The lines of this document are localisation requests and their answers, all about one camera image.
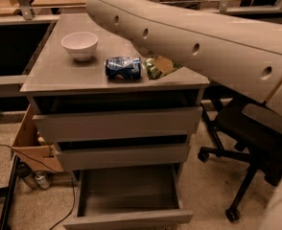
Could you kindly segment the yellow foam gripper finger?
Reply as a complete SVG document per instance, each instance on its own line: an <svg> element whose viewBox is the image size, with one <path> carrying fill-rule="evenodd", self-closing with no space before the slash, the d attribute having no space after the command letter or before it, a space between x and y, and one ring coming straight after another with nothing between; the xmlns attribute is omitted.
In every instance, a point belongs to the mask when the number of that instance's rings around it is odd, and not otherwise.
<svg viewBox="0 0 282 230"><path fill-rule="evenodd" d="M181 64L162 56L153 58L153 66L158 78L165 77L182 67Z"/></svg>

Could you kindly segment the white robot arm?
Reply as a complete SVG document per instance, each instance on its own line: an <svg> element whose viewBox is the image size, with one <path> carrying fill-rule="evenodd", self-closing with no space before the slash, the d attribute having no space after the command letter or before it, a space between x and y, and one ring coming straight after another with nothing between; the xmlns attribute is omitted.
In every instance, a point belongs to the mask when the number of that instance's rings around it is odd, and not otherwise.
<svg viewBox="0 0 282 230"><path fill-rule="evenodd" d="M246 115L282 134L281 24L149 0L86 0L86 10L142 56L169 58L264 104Z"/></svg>

